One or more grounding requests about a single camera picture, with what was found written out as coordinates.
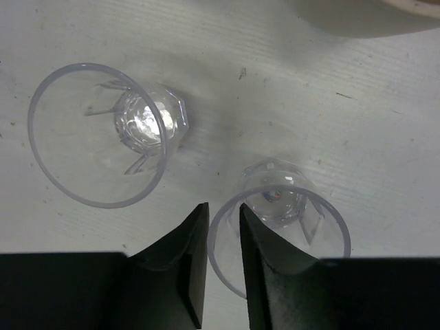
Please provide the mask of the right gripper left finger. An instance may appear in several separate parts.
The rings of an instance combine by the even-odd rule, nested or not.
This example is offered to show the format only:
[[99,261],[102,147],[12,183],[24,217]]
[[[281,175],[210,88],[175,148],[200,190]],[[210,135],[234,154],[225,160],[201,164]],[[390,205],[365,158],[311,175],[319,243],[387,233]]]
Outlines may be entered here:
[[133,256],[1,255],[2,329],[200,329],[209,206]]

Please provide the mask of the beige cup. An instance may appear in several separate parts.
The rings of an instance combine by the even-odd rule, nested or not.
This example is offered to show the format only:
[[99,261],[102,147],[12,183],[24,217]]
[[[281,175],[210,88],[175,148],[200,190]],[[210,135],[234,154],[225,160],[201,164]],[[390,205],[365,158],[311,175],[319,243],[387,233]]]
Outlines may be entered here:
[[414,0],[293,1],[298,15],[341,37],[371,39],[439,28],[439,2]]

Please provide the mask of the clear glass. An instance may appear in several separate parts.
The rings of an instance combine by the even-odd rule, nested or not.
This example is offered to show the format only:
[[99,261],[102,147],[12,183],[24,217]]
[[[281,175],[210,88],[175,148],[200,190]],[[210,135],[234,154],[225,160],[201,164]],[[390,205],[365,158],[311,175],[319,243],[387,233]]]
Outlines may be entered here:
[[183,98],[106,65],[75,63],[36,88],[27,130],[37,164],[60,191],[124,208],[159,184],[189,128]]
[[208,258],[214,272],[241,298],[246,297],[239,229],[242,204],[270,230],[316,258],[351,255],[351,237],[342,215],[299,167],[263,159],[243,170],[208,233]]

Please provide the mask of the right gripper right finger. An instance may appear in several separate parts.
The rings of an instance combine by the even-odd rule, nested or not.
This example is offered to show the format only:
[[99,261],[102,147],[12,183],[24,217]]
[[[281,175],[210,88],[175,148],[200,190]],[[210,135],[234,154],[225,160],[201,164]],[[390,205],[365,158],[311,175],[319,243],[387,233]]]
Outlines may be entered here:
[[439,259],[314,258],[239,213],[251,329],[438,329]]

